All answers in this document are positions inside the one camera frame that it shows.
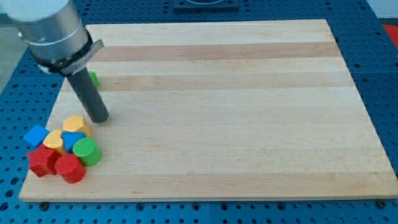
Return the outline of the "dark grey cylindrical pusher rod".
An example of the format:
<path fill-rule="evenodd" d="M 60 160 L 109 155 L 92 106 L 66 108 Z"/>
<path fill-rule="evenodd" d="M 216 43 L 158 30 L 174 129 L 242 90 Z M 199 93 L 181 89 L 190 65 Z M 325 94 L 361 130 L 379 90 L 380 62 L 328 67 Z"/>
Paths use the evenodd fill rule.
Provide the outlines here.
<path fill-rule="evenodd" d="M 109 113 L 86 68 L 67 76 L 78 99 L 94 123 L 103 123 L 108 120 Z"/>

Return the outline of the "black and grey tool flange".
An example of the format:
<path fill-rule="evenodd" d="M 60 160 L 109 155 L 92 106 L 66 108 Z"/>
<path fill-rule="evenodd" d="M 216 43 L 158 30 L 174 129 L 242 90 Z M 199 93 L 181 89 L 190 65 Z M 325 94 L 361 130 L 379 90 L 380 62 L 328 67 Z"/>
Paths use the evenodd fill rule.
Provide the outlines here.
<path fill-rule="evenodd" d="M 30 54 L 45 73 L 70 76 L 86 68 L 103 47 L 102 39 L 93 42 L 85 30 L 53 42 L 31 42 Z"/>

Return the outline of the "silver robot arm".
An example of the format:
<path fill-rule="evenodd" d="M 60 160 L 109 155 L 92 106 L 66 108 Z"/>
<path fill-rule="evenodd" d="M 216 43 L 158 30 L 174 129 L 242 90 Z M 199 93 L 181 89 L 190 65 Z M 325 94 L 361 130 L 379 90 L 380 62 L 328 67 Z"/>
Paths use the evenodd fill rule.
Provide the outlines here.
<path fill-rule="evenodd" d="M 93 41 L 73 1 L 1 0 L 1 9 L 40 69 L 65 77 L 93 122 L 108 120 L 108 110 L 86 68 L 104 43 Z"/>

